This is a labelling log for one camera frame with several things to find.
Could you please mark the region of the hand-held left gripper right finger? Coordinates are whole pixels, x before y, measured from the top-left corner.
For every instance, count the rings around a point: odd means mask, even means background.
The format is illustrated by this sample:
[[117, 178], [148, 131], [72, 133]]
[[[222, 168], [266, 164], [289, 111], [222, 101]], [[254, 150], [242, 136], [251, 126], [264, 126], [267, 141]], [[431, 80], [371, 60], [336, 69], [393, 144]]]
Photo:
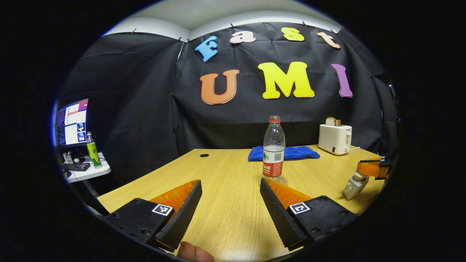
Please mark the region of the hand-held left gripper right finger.
[[260, 192], [289, 251], [319, 242], [358, 218], [328, 196], [310, 198], [269, 178], [261, 179]]

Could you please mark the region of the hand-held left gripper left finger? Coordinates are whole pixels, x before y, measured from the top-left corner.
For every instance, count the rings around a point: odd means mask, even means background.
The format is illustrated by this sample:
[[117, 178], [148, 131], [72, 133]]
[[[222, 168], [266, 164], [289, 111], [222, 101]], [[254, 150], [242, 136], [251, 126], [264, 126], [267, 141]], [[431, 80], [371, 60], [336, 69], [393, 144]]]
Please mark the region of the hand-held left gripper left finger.
[[199, 179], [150, 201], [135, 198], [109, 213], [113, 227], [149, 246], [174, 252], [187, 231], [202, 196]]

